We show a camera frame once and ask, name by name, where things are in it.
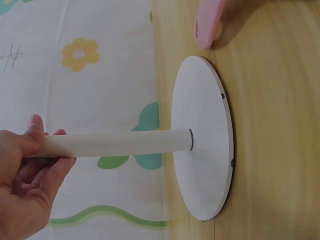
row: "fingernail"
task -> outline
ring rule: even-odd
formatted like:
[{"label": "fingernail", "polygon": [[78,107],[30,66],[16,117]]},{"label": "fingernail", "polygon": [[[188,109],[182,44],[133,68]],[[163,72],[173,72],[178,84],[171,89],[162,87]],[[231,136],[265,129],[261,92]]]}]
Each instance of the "fingernail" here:
[{"label": "fingernail", "polygon": [[38,126],[42,124],[42,118],[38,114],[33,114],[29,119],[29,127],[30,126]]},{"label": "fingernail", "polygon": [[21,184],[21,188],[27,189],[27,188],[29,187],[29,185],[30,185],[30,184],[28,184],[28,183],[22,183],[22,184]]}]

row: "green wavy line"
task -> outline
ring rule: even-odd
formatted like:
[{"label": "green wavy line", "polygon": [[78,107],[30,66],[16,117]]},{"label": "green wavy line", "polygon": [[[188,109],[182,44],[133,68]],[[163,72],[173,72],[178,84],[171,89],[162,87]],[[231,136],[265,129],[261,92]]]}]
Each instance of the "green wavy line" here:
[{"label": "green wavy line", "polygon": [[159,229],[165,228],[167,226],[167,221],[151,221],[142,219],[136,216],[133,216],[129,212],[111,205],[97,205],[88,207],[76,215],[66,217],[66,218],[51,218],[48,222],[50,227],[73,227],[81,223],[86,222],[87,220],[101,215],[114,215],[120,216],[125,220],[138,225],[143,228],[148,229]]}]

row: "hand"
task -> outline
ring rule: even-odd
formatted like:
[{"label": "hand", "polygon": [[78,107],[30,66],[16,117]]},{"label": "hand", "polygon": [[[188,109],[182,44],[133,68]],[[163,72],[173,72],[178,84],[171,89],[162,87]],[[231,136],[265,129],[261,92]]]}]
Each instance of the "hand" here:
[{"label": "hand", "polygon": [[0,240],[24,240],[47,225],[58,189],[76,162],[24,158],[41,149],[45,135],[36,114],[22,135],[0,131]]}]

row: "yellow flower print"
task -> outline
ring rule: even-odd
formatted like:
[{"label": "yellow flower print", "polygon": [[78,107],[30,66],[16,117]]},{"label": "yellow flower print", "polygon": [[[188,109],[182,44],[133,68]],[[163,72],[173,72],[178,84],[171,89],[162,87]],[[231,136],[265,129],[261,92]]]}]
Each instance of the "yellow flower print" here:
[{"label": "yellow flower print", "polygon": [[100,55],[97,49],[98,43],[95,40],[85,41],[83,38],[77,38],[63,47],[62,65],[70,67],[73,72],[80,72],[86,64],[95,64],[99,61]]}]

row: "wooden table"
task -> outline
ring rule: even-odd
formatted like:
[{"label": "wooden table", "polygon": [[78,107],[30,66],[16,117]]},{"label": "wooden table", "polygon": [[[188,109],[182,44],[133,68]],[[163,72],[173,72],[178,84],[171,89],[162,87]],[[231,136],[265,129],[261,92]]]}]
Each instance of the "wooden table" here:
[{"label": "wooden table", "polygon": [[320,239],[320,1],[230,0],[211,50],[194,41],[198,5],[153,0],[160,126],[180,64],[206,57],[227,92],[236,167],[222,212],[199,222],[164,156],[170,239]]}]

